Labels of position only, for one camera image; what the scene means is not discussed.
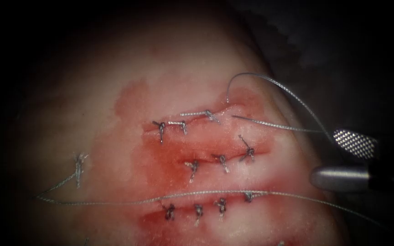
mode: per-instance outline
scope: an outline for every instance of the suture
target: suture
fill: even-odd
[[[358,216],[359,218],[362,218],[364,220],[367,220],[378,227],[381,227],[382,229],[386,231],[390,231],[390,229],[383,224],[377,222],[374,219],[371,219],[370,217],[367,217],[363,214],[360,214],[358,212],[355,212],[353,210],[347,209],[345,207],[327,202],[327,201],[322,201],[306,196],[301,196],[301,195],[296,195],[296,194],[291,194],[291,193],[285,193],[285,192],[278,192],[278,191],[265,191],[265,190],[206,190],[206,191],[194,191],[194,192],[186,192],[186,193],[179,193],[179,194],[172,194],[172,195],[165,195],[165,196],[160,196],[160,197],[155,197],[151,199],[146,199],[146,200],[141,200],[141,201],[133,201],[133,202],[71,202],[71,201],[58,201],[54,199],[49,199],[49,198],[44,198],[41,196],[37,196],[37,199],[40,199],[42,201],[48,202],[48,203],[53,203],[57,205],[74,205],[74,206],[79,206],[79,205],[113,205],[113,206],[129,206],[129,205],[140,205],[140,204],[145,204],[145,203],[151,203],[151,202],[156,202],[156,201],[162,201],[165,199],[174,199],[174,198],[179,198],[179,197],[184,197],[184,196],[190,196],[190,195],[209,195],[209,194],[237,194],[237,193],[252,193],[254,197],[258,196],[264,196],[264,195],[280,195],[280,196],[286,196],[286,197],[293,197],[297,199],[302,199],[302,200],[307,200],[311,202],[316,202],[320,204],[324,204],[336,209],[340,209],[342,211],[345,211],[347,213],[353,214],[355,216]]]
[[[268,77],[268,76],[265,76],[265,75],[262,75],[262,74],[257,74],[257,73],[254,73],[254,72],[242,72],[242,73],[239,73],[239,74],[236,74],[235,76],[233,76],[231,79],[230,79],[230,81],[229,81],[229,83],[228,83],[228,88],[227,88],[227,90],[226,90],[226,102],[227,103],[229,103],[229,88],[230,88],[230,86],[231,86],[231,84],[232,84],[232,81],[236,78],[236,77],[238,77],[238,76],[241,76],[241,75],[252,75],[252,76],[258,76],[258,77],[260,77],[260,78],[262,78],[262,79],[265,79],[265,80],[267,80],[267,81],[269,81],[269,82],[271,82],[271,83],[273,83],[273,84],[275,84],[275,85],[277,85],[279,88],[281,88],[282,90],[284,90],[284,91],[286,91],[288,94],[290,94],[292,97],[294,97],[294,99],[296,99],[309,113],[310,113],[310,115],[314,118],[314,120],[317,122],[317,124],[319,125],[319,127],[320,127],[320,129],[321,129],[321,132],[323,132],[325,135],[326,135],[326,137],[328,138],[328,140],[329,140],[329,142],[330,143],[334,143],[334,140],[332,139],[332,137],[331,137],[331,135],[328,133],[328,131],[326,130],[326,128],[325,128],[325,126],[321,123],[321,121],[319,120],[319,118],[316,116],[316,114],[314,114],[314,112],[310,109],[310,107],[306,104],[306,103],[304,103],[300,98],[298,98],[293,92],[291,92],[288,88],[286,88],[284,85],[282,85],[282,84],[280,84],[279,82],[277,82],[276,80],[274,80],[274,79],[272,79],[272,78],[270,78],[270,77]],[[280,125],[271,125],[271,126],[275,126],[275,127],[279,127],[279,128],[281,128],[281,126]]]
[[[220,121],[209,110],[205,110],[205,111],[202,111],[202,112],[196,112],[196,113],[181,113],[180,114],[180,116],[196,116],[196,115],[206,115],[209,118],[210,121],[215,121],[219,125],[221,125]]]

